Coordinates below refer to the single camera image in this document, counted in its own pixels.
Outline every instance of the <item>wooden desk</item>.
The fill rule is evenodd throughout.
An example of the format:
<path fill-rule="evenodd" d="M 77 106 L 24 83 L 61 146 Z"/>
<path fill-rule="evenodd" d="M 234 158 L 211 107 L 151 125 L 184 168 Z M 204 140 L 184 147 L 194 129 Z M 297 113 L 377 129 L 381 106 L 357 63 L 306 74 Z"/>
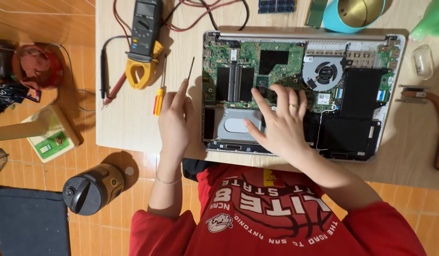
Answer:
<path fill-rule="evenodd" d="M 268 30 L 296 32 L 303 26 L 309 7 L 308 0 L 298 0 L 295 13 L 258 14 L 257 1 L 248 0 L 250 20 L 245 30 Z M 104 41 L 112 36 L 122 35 L 123 31 L 115 22 L 112 14 L 113 0 L 97 2 L 96 7 L 96 88 L 97 109 L 102 106 L 99 89 L 99 58 Z M 405 29 L 410 31 L 423 16 L 429 0 L 393 0 L 390 8 L 371 28 Z M 117 10 L 126 23 L 131 24 L 134 0 L 119 0 Z M 166 6 L 164 16 L 171 6 Z M 173 17 L 173 24 L 186 27 L 197 18 L 204 9 L 181 6 Z M 235 30 L 245 20 L 245 8 L 242 3 L 217 9 L 213 12 L 215 21 L 222 30 Z M 169 32 L 162 28 L 160 42 L 165 50 L 160 54 L 162 60 L 167 53 L 166 86 L 168 91 L 176 91 L 181 81 L 188 76 L 189 64 L 193 56 L 193 73 L 188 94 L 193 98 L 198 123 L 200 124 L 201 106 L 201 59 L 202 35 L 213 29 L 208 17 L 204 17 L 193 29 L 182 32 Z M 411 53 L 419 45 L 429 44 L 433 50 L 436 64 L 435 75 L 427 82 L 419 80 L 411 62 Z M 117 39 L 108 46 L 109 83 L 114 85 L 125 69 L 127 44 L 124 39 Z M 129 150 L 159 153 L 161 141 L 157 117 L 153 116 L 153 103 L 160 86 L 162 65 L 157 65 L 158 80 L 144 90 L 134 90 L 127 82 L 117 98 L 102 111 L 97 111 L 97 143 L 100 146 L 123 148 Z M 439 95 L 439 39 L 426 39 L 422 43 L 409 42 L 401 65 L 396 84 L 432 87 L 432 92 Z M 339 163 L 352 170 L 364 180 L 439 189 L 439 172 L 433 169 L 433 159 L 439 135 L 439 122 L 432 104 L 407 104 L 395 102 L 401 92 L 394 90 L 391 107 L 384 128 L 381 146 L 376 160 L 371 164 Z M 197 149 L 200 140 L 193 141 L 186 154 L 187 157 L 232 163 L 237 165 L 270 167 L 290 170 L 293 167 L 278 157 L 250 156 L 243 154 L 216 153 L 206 154 Z"/>

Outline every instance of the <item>green circuit board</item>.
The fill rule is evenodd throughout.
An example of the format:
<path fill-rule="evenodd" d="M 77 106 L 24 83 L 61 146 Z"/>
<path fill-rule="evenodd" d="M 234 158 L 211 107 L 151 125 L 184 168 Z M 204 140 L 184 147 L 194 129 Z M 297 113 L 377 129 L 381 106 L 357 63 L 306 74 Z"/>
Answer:
<path fill-rule="evenodd" d="M 276 64 L 268 75 L 259 74 L 260 54 L 262 50 L 279 50 L 288 51 L 287 65 Z M 203 62 L 203 100 L 205 105 L 214 105 L 218 107 L 229 108 L 247 108 L 257 109 L 258 106 L 254 101 L 249 102 L 229 102 L 216 100 L 216 81 L 217 71 L 219 67 L 230 67 L 231 65 L 239 65 L 243 68 L 254 68 L 253 87 L 259 88 L 264 86 L 268 88 L 271 84 L 279 83 L 285 87 L 293 88 L 294 90 L 305 90 L 308 98 L 308 107 L 316 113 L 320 113 L 326 109 L 331 109 L 332 105 L 339 106 L 341 104 L 340 92 L 343 88 L 342 80 L 334 88 L 328 91 L 320 92 L 321 94 L 330 94 L 330 104 L 317 104 L 320 93 L 308 89 L 300 78 L 303 65 L 303 57 L 305 54 L 305 47 L 296 43 L 271 43 L 271 42 L 243 42 L 237 52 L 236 61 L 233 63 L 230 59 L 231 49 L 228 44 L 222 46 L 209 45 L 204 48 L 204 62 Z M 377 55 L 380 55 L 382 67 L 390 67 L 396 65 L 396 58 L 392 57 L 395 52 L 392 49 L 385 48 L 378 50 Z M 384 91 L 382 101 L 390 100 L 390 89 L 393 82 L 394 73 L 388 73 L 382 76 L 380 90 Z M 274 93 L 268 93 L 266 100 L 271 107 L 276 106 L 276 96 Z"/>

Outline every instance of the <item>silver bracelet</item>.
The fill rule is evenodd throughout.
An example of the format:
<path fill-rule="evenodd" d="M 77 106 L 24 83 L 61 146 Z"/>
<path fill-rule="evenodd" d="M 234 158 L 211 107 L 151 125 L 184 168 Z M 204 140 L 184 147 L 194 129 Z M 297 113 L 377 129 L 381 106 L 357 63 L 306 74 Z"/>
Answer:
<path fill-rule="evenodd" d="M 161 183 L 163 183 L 163 184 L 165 184 L 165 185 L 172 185 L 172 184 L 175 184 L 175 183 L 177 183 L 177 182 L 179 182 L 179 181 L 182 180 L 182 178 L 180 177 L 178 180 L 173 181 L 173 182 L 164 182 L 164 181 L 162 181 L 162 180 L 159 179 L 159 177 L 158 177 L 158 172 L 155 172 L 155 177 L 156 177 L 156 179 L 157 179 L 159 182 L 161 182 Z"/>

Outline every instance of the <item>laptop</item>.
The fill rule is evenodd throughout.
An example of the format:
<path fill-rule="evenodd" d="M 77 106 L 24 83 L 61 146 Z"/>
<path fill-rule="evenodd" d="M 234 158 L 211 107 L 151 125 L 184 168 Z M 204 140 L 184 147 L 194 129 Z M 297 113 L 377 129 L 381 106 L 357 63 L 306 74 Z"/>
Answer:
<path fill-rule="evenodd" d="M 379 148 L 404 52 L 403 35 L 207 31 L 203 36 L 202 141 L 207 151 L 274 155 L 251 136 L 273 110 L 274 83 L 304 90 L 306 143 L 325 158 L 371 162 Z"/>

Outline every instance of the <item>teal tin can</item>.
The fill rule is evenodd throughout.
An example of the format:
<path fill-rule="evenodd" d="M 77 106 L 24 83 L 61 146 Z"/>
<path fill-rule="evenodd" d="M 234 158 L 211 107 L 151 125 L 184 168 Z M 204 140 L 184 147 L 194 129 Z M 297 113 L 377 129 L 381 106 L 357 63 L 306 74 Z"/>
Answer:
<path fill-rule="evenodd" d="M 324 11 L 324 27 L 356 33 L 373 24 L 384 11 L 385 0 L 333 0 Z"/>

